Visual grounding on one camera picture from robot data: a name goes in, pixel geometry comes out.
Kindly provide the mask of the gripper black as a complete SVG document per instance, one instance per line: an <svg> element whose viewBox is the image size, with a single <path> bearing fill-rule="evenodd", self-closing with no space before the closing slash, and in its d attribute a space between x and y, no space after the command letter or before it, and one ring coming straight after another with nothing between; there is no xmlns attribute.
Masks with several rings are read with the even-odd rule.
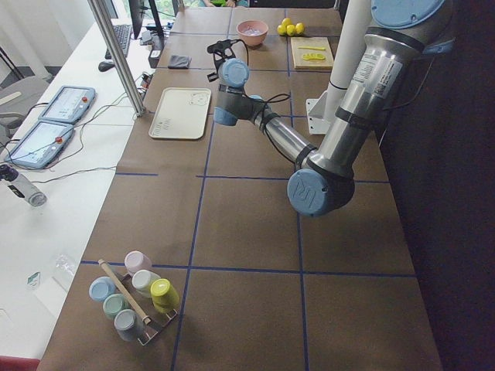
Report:
<svg viewBox="0 0 495 371"><path fill-rule="evenodd" d="M233 59L236 57L232 46L239 42L239 39L225 39L219 40L214 44L207 47L207 52L213 57L213 64L215 66L215 72L209 73L207 79L209 82L214 82L217 80L218 72L221 65L228 59Z"/></svg>

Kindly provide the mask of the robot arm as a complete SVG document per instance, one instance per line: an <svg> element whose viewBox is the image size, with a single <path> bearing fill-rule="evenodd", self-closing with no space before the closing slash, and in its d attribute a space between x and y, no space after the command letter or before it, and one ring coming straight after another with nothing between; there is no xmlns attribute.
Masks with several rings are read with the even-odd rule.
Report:
<svg viewBox="0 0 495 371"><path fill-rule="evenodd" d="M320 146L286 126L267 100L245 92L250 70L229 39L207 47L215 65L209 80L219 83L213 119L252 122L296 165L287 195L298 213L339 209L353 197L353 162L410 62L450 48L454 8L452 1L349 2L329 85L312 104L329 125Z"/></svg>

